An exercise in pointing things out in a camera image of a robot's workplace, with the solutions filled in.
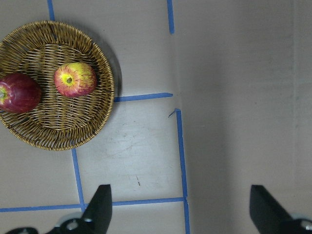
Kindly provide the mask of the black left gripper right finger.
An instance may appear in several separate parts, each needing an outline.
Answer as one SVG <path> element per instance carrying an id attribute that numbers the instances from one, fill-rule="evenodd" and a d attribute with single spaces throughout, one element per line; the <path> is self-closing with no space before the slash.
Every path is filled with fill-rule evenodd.
<path id="1" fill-rule="evenodd" d="M 249 214 L 261 234 L 310 234 L 312 220 L 291 216 L 263 185 L 252 185 Z"/>

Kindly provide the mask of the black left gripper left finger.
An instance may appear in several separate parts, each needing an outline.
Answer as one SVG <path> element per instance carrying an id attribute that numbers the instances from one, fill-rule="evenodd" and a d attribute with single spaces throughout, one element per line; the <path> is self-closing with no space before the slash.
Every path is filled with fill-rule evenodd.
<path id="1" fill-rule="evenodd" d="M 57 223 L 46 234 L 106 234 L 112 218 L 111 185 L 99 185 L 90 203 L 79 216 L 65 218 Z M 21 208 L 4 208 L 8 212 L 26 212 L 41 210 L 73 209 L 75 205 L 37 206 Z M 5 234 L 39 234 L 31 226 L 20 226 L 11 229 Z"/>

